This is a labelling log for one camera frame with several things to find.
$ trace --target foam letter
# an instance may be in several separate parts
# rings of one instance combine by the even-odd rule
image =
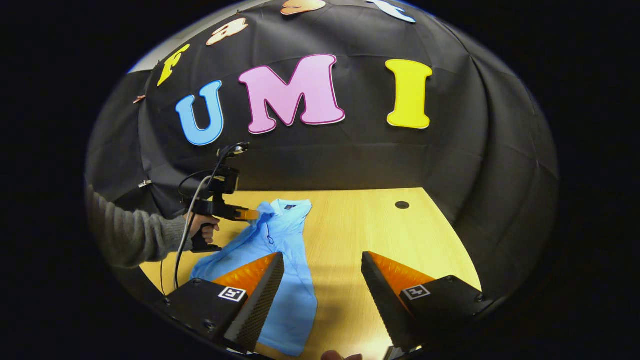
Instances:
[[[396,75],[396,107],[387,116],[387,122],[393,126],[427,128],[424,83],[433,71],[423,63],[410,60],[387,60],[385,65]]]
[[[235,35],[240,31],[246,29],[248,25],[245,23],[245,21],[246,19],[243,17],[237,20],[233,20],[232,22],[229,22],[227,25],[224,25],[222,28],[217,29],[216,31],[213,32],[213,34],[211,34],[212,36],[207,41],[207,46],[211,46],[224,38]]]
[[[182,56],[182,53],[187,51],[187,49],[189,49],[189,44],[186,44],[182,49],[176,51],[175,54],[171,55],[165,62],[164,62],[164,69],[162,70],[162,74],[160,75],[160,80],[158,81],[158,86],[160,86],[160,84],[164,83],[165,80],[167,80],[169,78],[169,76],[171,76],[171,68],[178,65],[178,61],[180,61],[180,57]]]
[[[180,123],[182,130],[190,143],[197,146],[210,144],[222,134],[225,121],[222,117],[222,109],[220,106],[220,97],[218,90],[222,86],[222,81],[214,81],[200,89],[200,96],[204,97],[209,112],[209,127],[200,129],[196,124],[193,108],[191,105],[195,101],[195,96],[189,95],[178,102],[175,111],[180,115]]]
[[[246,71],[238,79],[246,85],[251,106],[251,134],[268,133],[276,128],[276,120],[269,117],[267,102],[280,120],[293,125],[300,99],[304,95],[306,110],[300,116],[309,125],[333,124],[344,119],[344,110],[338,107],[333,90],[332,67],[334,55],[320,54],[302,58],[291,76],[289,84],[268,66]]]
[[[293,15],[295,13],[312,12],[314,10],[322,9],[326,5],[326,2],[320,0],[289,0],[284,3],[284,7],[280,10],[282,15]]]
[[[413,20],[409,16],[406,16],[406,15],[401,13],[401,12],[404,12],[403,9],[400,9],[397,6],[393,6],[393,5],[389,4],[386,1],[367,0],[367,2],[375,4],[380,10],[384,11],[385,13],[387,13],[387,15],[391,15],[391,16],[395,17],[396,19],[404,20],[406,22],[415,22],[415,20]]]

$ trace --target wooden table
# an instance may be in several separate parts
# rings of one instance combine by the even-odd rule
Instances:
[[[455,275],[482,290],[476,270],[462,242],[422,188],[315,192],[236,192],[228,204],[255,209],[275,199],[311,201],[303,237],[307,262],[316,290],[318,308],[304,353],[291,357],[260,343],[256,352],[281,359],[319,360],[326,350],[344,357],[362,354],[364,360],[382,360],[391,339],[360,265],[363,251],[373,251],[435,279]],[[396,202],[410,207],[399,209]],[[214,241],[224,247],[245,227],[245,222],[222,220]],[[191,269],[211,253],[185,252],[180,260],[179,283],[189,280]],[[173,291],[175,253],[163,264],[140,266],[160,290]]]

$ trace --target letter m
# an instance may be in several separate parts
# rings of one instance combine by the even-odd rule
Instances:
[[[268,133],[276,128],[269,117],[267,103],[286,125],[293,125],[300,100],[305,97],[305,112],[300,116],[309,125],[333,124],[344,120],[344,110],[338,107],[333,90],[333,55],[320,54],[302,58],[289,84],[282,81],[268,66],[246,71],[238,79],[246,85],[251,106],[251,134]]]

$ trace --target blue letter u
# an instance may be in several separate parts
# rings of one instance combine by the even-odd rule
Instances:
[[[214,141],[220,134],[225,125],[225,121],[222,117],[222,109],[220,107],[220,97],[218,96],[218,90],[222,86],[222,81],[214,81],[206,84],[200,89],[200,96],[204,97],[207,104],[207,111],[209,112],[209,127],[206,129],[200,129],[196,124],[195,116],[193,115],[193,108],[191,105],[195,101],[195,96],[189,95],[178,102],[175,106],[175,111],[180,115],[180,123],[182,124],[182,130],[184,136],[187,137],[190,143],[197,146],[208,145]]]

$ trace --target shirt sleeve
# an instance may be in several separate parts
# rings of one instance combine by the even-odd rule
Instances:
[[[183,217],[167,220],[145,211],[126,211],[107,201],[86,186],[86,204],[90,229],[107,262],[113,266],[134,268],[146,261],[160,261],[180,246],[186,221]],[[185,241],[184,251],[193,247]]]

